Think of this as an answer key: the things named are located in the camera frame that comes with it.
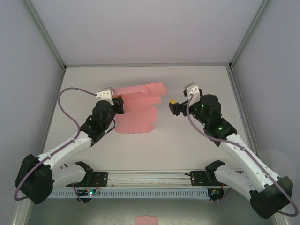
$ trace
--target floor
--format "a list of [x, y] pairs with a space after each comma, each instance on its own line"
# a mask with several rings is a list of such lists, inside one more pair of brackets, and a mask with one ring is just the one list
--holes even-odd
[[136, 216], [156, 216], [158, 225], [273, 225], [236, 192], [220, 203], [207, 200], [49, 199], [32, 205], [26, 225], [134, 225]]
[[[168, 90], [157, 107], [155, 128], [145, 134], [105, 135], [88, 150], [70, 155], [70, 163], [83, 161], [95, 171], [196, 170], [219, 159], [232, 169], [240, 164], [213, 142], [194, 131], [187, 118], [172, 115], [170, 99], [184, 102], [184, 87], [197, 83], [203, 94], [216, 95], [222, 116], [247, 142], [239, 110], [225, 66], [195, 67], [98, 67], [68, 68], [61, 89], [78, 87], [97, 92], [105, 87], [121, 88], [162, 82]], [[61, 97], [64, 110], [81, 125], [99, 98], [80, 91], [66, 91]], [[57, 107], [44, 152], [69, 139], [76, 132], [74, 123]]]

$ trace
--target white table surface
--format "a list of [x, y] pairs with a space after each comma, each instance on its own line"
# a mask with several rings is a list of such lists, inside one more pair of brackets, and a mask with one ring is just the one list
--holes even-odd
[[[94, 67], [68, 68], [62, 89], [78, 87], [97, 92], [105, 87], [126, 87], [163, 82], [168, 95], [157, 105], [155, 128], [147, 134], [117, 134], [112, 131], [92, 148], [74, 156], [94, 170], [193, 170], [204, 169], [220, 159], [233, 169], [240, 166], [213, 142], [198, 134], [182, 115], [173, 116], [169, 100], [183, 102], [184, 86], [196, 83], [203, 94], [214, 94], [222, 105], [222, 116], [247, 142], [225, 66], [192, 67]], [[63, 108], [79, 124], [91, 114], [98, 98], [76, 90], [63, 94]], [[45, 145], [47, 152], [76, 132], [76, 127], [56, 107]]]

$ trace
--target black bracket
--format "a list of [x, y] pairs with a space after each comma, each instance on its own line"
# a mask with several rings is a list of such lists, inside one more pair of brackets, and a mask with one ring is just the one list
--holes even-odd
[[222, 184], [216, 180], [211, 181], [207, 178], [205, 171], [191, 171], [192, 186], [221, 186]]
[[223, 198], [224, 196], [224, 190], [220, 190], [220, 189], [212, 189], [212, 188], [208, 188], [208, 197], [210, 198], [210, 201], [216, 201], [219, 200], [221, 198]]
[[[32, 154], [24, 158], [15, 180], [15, 187], [18, 187], [25, 175], [39, 162], [39, 158]], [[26, 179], [20, 190], [35, 204], [40, 204], [51, 194], [53, 183], [50, 166], [42, 164]]]
[[93, 172], [91, 181], [87, 184], [84, 181], [75, 184], [75, 187], [106, 187], [108, 181], [108, 172]]

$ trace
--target metal corner post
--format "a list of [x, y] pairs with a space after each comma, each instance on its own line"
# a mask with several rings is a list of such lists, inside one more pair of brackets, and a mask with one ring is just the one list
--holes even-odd
[[117, 63], [117, 64], [80, 64], [67, 65], [67, 68], [97, 68], [97, 67], [189, 67], [189, 66], [226, 66], [225, 62], [195, 62], [195, 63]]
[[270, 3], [272, 0], [263, 0], [258, 11], [255, 14], [254, 19], [252, 20], [247, 32], [245, 33], [242, 42], [240, 43], [238, 50], [235, 52], [233, 59], [231, 60], [231, 68], [235, 67], [237, 65], [237, 62], [239, 61], [240, 57], [242, 56], [245, 48], [247, 47], [250, 39], [252, 38], [253, 34], [256, 31], [256, 28], [258, 27], [259, 23], [261, 22], [264, 14], [266, 13]]
[[41, 36], [43, 37], [44, 41], [47, 44], [47, 47], [49, 48], [50, 52], [54, 56], [55, 60], [59, 64], [62, 70], [66, 69], [66, 66], [61, 59], [60, 54], [58, 53], [52, 39], [49, 36], [49, 33], [47, 32], [41, 18], [38, 15], [37, 10], [35, 9], [34, 5], [32, 4], [31, 0], [22, 0], [24, 3], [25, 8], [27, 9], [28, 13], [30, 14], [34, 24], [36, 25], [38, 31], [40, 32]]
[[57, 89], [55, 91], [54, 99], [51, 102], [51, 106], [52, 106], [51, 107], [51, 112], [50, 112], [50, 115], [49, 115], [49, 118], [48, 118], [48, 121], [47, 121], [47, 124], [46, 124], [45, 132], [44, 132], [43, 137], [42, 137], [41, 145], [39, 147], [40, 153], [43, 152], [44, 147], [46, 145], [47, 137], [48, 137], [48, 134], [49, 134], [51, 122], [52, 122], [52, 119], [53, 119], [53, 115], [54, 115], [54, 111], [55, 111], [55, 107], [56, 107], [56, 103], [57, 103], [57, 99], [58, 99], [58, 95], [60, 94], [60, 89], [61, 89], [61, 86], [62, 86], [62, 82], [63, 82], [64, 77], [65, 77], [65, 72], [66, 72], [65, 70], [62, 70], [62, 72], [60, 74], [59, 85], [57, 86]]
[[251, 121], [250, 121], [249, 114], [247, 112], [246, 105], [245, 105], [243, 97], [242, 97], [239, 83], [236, 79], [234, 71], [229, 66], [226, 67], [226, 70], [227, 70], [229, 81], [230, 81], [230, 84], [231, 84], [231, 87], [233, 90], [235, 101], [238, 105], [238, 110], [239, 110], [239, 113], [241, 116], [243, 127], [246, 132], [247, 139], [249, 141], [250, 148], [252, 149], [252, 151], [254, 153], [258, 154], [259, 149], [258, 149], [257, 140], [256, 140], [256, 137], [255, 137], [252, 125], [251, 125]]

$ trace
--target enclosure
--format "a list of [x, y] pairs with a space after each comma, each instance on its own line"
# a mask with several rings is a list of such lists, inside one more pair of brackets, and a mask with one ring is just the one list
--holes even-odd
[[[242, 169], [186, 117], [172, 115], [169, 101], [184, 102], [189, 83], [216, 95], [222, 117], [250, 149], [293, 181], [300, 205], [299, 10], [296, 0], [2, 1], [0, 223], [133, 225], [148, 215], [159, 225], [298, 224], [299, 217], [278, 213], [259, 217], [235, 191], [211, 203], [208, 188], [219, 186], [194, 187], [187, 174], [215, 160]], [[41, 204], [14, 201], [24, 157], [46, 153], [76, 131], [57, 107], [61, 90], [152, 83], [167, 90], [154, 104], [152, 131], [113, 130], [72, 158], [108, 173], [101, 195], [79, 204], [64, 187]], [[98, 100], [70, 90], [61, 104], [83, 124]]]

